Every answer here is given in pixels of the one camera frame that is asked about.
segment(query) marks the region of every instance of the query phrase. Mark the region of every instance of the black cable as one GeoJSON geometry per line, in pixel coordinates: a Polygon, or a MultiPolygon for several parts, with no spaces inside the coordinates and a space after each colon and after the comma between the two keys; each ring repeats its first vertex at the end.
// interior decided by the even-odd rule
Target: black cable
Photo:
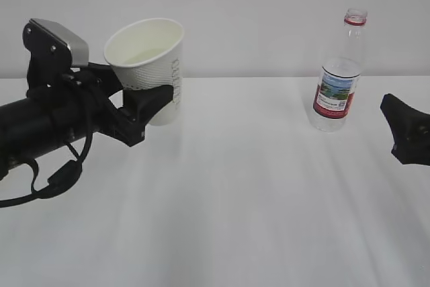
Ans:
{"type": "MultiPolygon", "coordinates": [[[[64,142],[64,144],[70,149],[72,154],[76,157],[77,162],[82,165],[82,163],[84,162],[84,160],[88,156],[89,150],[91,148],[91,144],[93,142],[93,122],[91,119],[91,112],[90,112],[88,106],[85,105],[84,94],[83,94],[82,89],[76,83],[74,83],[72,81],[68,82],[68,84],[71,85],[71,87],[73,88],[74,92],[76,93],[76,97],[79,100],[81,107],[83,108],[84,117],[85,117],[86,137],[85,137],[85,143],[84,143],[84,147],[82,149],[81,154],[78,154],[78,152],[72,146],[71,143],[64,142]]],[[[37,163],[37,161],[35,159],[22,157],[22,156],[17,157],[15,159],[18,163],[29,165],[32,168],[33,180],[32,180],[31,186],[30,186],[32,193],[29,195],[26,195],[26,196],[22,196],[20,198],[12,198],[9,200],[0,200],[0,208],[17,206],[20,204],[31,202],[33,200],[36,200],[37,198],[44,198],[40,195],[40,191],[36,190],[34,187],[34,184],[36,182],[36,178],[39,175],[39,164],[37,163]]],[[[50,187],[50,185],[46,186],[45,188],[42,189],[42,191],[46,192],[46,189],[48,189],[49,187],[50,187]]]]}
{"type": "Polygon", "coordinates": [[[83,99],[84,95],[82,94],[82,89],[73,81],[69,81],[68,84],[71,85],[71,87],[77,94],[77,99],[79,100],[79,103],[81,104],[81,107],[83,108],[84,115],[85,115],[85,131],[86,131],[85,144],[83,145],[82,152],[79,155],[79,158],[77,159],[77,161],[82,164],[83,161],[87,158],[89,149],[91,148],[91,145],[93,143],[93,120],[91,119],[91,112],[88,106],[84,102],[84,99],[83,99]]]}
{"type": "Polygon", "coordinates": [[[76,149],[74,148],[74,146],[72,146],[72,144],[69,143],[68,141],[65,141],[64,143],[67,146],[67,148],[69,148],[69,150],[72,152],[73,156],[75,156],[75,158],[78,159],[79,158],[79,154],[76,151],[76,149]]]}
{"type": "MultiPolygon", "coordinates": [[[[34,182],[36,181],[36,178],[39,175],[39,164],[37,163],[37,161],[26,157],[17,157],[15,159],[18,163],[29,165],[32,168],[32,171],[33,171],[32,187],[34,187],[34,182]]],[[[17,206],[20,204],[28,203],[28,202],[34,201],[36,198],[37,196],[31,193],[29,195],[25,195],[20,198],[0,200],[0,208],[9,208],[10,206],[17,206]]]]}

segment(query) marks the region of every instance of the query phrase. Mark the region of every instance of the plastic bottle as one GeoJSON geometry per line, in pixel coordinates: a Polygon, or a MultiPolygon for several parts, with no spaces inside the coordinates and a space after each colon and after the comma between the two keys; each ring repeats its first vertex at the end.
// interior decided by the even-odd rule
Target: plastic bottle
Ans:
{"type": "Polygon", "coordinates": [[[322,66],[310,115],[310,123],[319,130],[334,132],[345,124],[362,71],[367,16],[367,11],[348,9],[342,50],[322,66]]]}

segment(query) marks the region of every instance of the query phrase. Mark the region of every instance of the white paper cup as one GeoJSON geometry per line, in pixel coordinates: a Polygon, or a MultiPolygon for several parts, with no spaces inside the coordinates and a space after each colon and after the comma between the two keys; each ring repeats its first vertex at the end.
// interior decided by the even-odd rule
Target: white paper cup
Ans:
{"type": "Polygon", "coordinates": [[[169,124],[179,114],[183,35],[182,25],[172,19],[145,19],[116,32],[105,46],[106,62],[124,89],[173,86],[173,101],[149,122],[153,126],[169,124]]]}

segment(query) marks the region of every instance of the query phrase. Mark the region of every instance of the white table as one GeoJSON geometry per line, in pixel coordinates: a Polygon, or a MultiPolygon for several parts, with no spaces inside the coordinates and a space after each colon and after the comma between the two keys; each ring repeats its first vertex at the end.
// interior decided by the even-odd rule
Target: white table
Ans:
{"type": "MultiPolygon", "coordinates": [[[[24,96],[0,81],[0,104],[24,96]]],[[[428,287],[430,168],[401,165],[380,109],[430,112],[430,77],[364,77],[337,133],[315,78],[186,79],[183,110],[129,149],[95,135],[78,184],[0,210],[2,286],[428,287]]],[[[39,187],[69,158],[40,159],[39,187]]],[[[0,182],[27,194],[31,171],[0,182]]]]}

